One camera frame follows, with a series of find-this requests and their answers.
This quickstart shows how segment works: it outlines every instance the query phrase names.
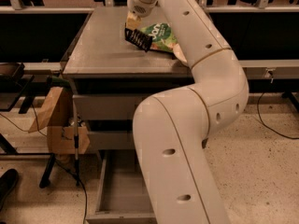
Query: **chip bag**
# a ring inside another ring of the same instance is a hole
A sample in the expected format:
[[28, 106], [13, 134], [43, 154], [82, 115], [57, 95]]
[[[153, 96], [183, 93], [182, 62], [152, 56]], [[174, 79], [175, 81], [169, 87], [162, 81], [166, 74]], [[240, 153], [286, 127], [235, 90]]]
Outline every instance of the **chip bag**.
[[152, 36], [150, 49], [165, 52], [173, 52], [173, 47], [177, 44], [177, 39], [167, 23], [156, 23], [148, 27], [143, 27], [140, 31]]

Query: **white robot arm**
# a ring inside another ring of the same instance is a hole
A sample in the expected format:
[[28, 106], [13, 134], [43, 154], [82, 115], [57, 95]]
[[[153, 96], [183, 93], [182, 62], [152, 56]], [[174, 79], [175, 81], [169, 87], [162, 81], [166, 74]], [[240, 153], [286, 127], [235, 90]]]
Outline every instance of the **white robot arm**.
[[229, 223], [202, 142], [244, 110], [249, 87], [234, 52], [194, 0], [128, 0], [140, 17], [156, 1], [192, 70], [193, 85], [137, 108], [135, 149], [159, 224]]

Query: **table top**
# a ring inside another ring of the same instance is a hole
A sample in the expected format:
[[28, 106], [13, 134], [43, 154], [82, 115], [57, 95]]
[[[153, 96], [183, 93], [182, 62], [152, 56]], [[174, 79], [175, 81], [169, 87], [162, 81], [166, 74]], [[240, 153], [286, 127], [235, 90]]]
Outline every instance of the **table top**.
[[[66, 77], [189, 76], [170, 53], [145, 52], [125, 41], [127, 7], [97, 7], [89, 18], [64, 70]], [[141, 27], [167, 22], [160, 8]]]

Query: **speckled floor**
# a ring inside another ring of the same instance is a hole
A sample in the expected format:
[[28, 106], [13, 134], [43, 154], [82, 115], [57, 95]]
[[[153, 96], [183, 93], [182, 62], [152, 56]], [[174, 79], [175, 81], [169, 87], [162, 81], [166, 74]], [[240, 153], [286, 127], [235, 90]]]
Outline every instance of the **speckled floor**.
[[[232, 224], [296, 224], [299, 220], [299, 141], [289, 140], [266, 129], [259, 121], [251, 95], [240, 119], [209, 138], [206, 157], [215, 176]], [[280, 94], [267, 94], [261, 100], [261, 115], [270, 127], [289, 136], [299, 136], [299, 115], [291, 102]], [[29, 128], [34, 113], [3, 113]], [[46, 138], [39, 133], [19, 132], [0, 118], [0, 130], [19, 151], [46, 150]], [[7, 224], [83, 223], [85, 196], [76, 181], [58, 165], [50, 185], [40, 189], [45, 158], [11, 159], [0, 157], [0, 175], [9, 168], [20, 173], [17, 187], [8, 196], [0, 213]], [[88, 193], [88, 214], [93, 214], [99, 184], [95, 155], [80, 157], [81, 179]]]

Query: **black cable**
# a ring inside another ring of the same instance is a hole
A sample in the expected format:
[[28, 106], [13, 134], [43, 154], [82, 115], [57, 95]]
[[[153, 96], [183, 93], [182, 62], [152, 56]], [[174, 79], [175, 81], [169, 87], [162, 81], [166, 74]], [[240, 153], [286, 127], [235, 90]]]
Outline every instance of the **black cable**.
[[87, 191], [85, 189], [85, 186], [84, 186], [83, 182], [81, 181], [81, 179], [79, 178], [79, 176], [77, 174], [74, 174], [74, 173], [71, 172], [70, 169], [67, 169], [67, 168], [63, 167], [58, 161], [56, 161], [56, 164], [59, 167], [61, 167], [62, 169], [64, 169], [68, 174], [72, 175], [73, 178], [81, 184], [81, 186], [84, 190], [84, 194], [85, 194], [85, 210], [84, 210], [84, 218], [83, 218], [83, 224], [84, 224], [85, 219], [86, 219], [86, 215], [87, 215]]
[[261, 114], [260, 114], [260, 101], [261, 101], [263, 95], [264, 95], [264, 93], [262, 93], [262, 95], [260, 96], [260, 98], [259, 98], [259, 100], [258, 100], [258, 103], [257, 103], [258, 115], [259, 115], [259, 118], [260, 118], [260, 121], [261, 121], [262, 125], [263, 125], [264, 127], [266, 127], [267, 129], [269, 129], [270, 131], [272, 131], [272, 132], [274, 132], [274, 133], [276, 133], [276, 134], [278, 134], [278, 135], [280, 135], [280, 136], [282, 136], [282, 137], [289, 138], [289, 139], [293, 139], [293, 140], [299, 139], [299, 137], [289, 137], [289, 136], [287, 136], [287, 135], [285, 135], [285, 134], [279, 133], [279, 132], [277, 132], [276, 130], [272, 129], [271, 127], [269, 127], [268, 125], [266, 125], [266, 124], [263, 122], [262, 117], [261, 117]]
[[39, 130], [39, 124], [38, 124], [37, 114], [36, 114], [36, 110], [35, 110], [35, 107], [34, 107], [34, 105], [33, 105], [33, 104], [31, 104], [31, 107], [34, 109], [35, 116], [36, 116], [36, 125], [37, 125], [37, 131], [38, 131], [40, 134], [42, 134], [42, 135], [46, 136], [44, 133], [42, 133], [42, 132]]
[[[32, 108], [34, 109], [34, 112], [35, 112], [35, 115], [36, 115], [37, 130], [38, 130], [38, 132], [41, 133], [42, 135], [46, 136], [44, 133], [42, 133], [41, 131], [39, 131], [36, 110], [35, 110], [35, 108], [34, 108], [33, 105], [31, 105], [31, 106], [32, 106]], [[16, 128], [18, 128], [19, 130], [28, 133], [28, 131], [25, 131], [24, 129], [20, 128], [17, 124], [15, 124], [13, 121], [11, 121], [8, 117], [4, 116], [4, 115], [1, 114], [1, 113], [0, 113], [0, 116], [2, 116], [4, 119], [6, 119], [7, 121], [9, 121], [11, 124], [13, 124], [13, 125], [14, 125]]]
[[2, 115], [0, 113], [0, 116], [2, 116], [4, 119], [8, 120], [10, 123], [12, 123], [14, 126], [16, 126], [19, 130], [23, 131], [23, 132], [28, 132], [28, 131], [25, 131], [24, 129], [20, 128], [17, 124], [15, 124], [14, 122], [12, 122], [9, 118], [7, 118], [6, 116]]

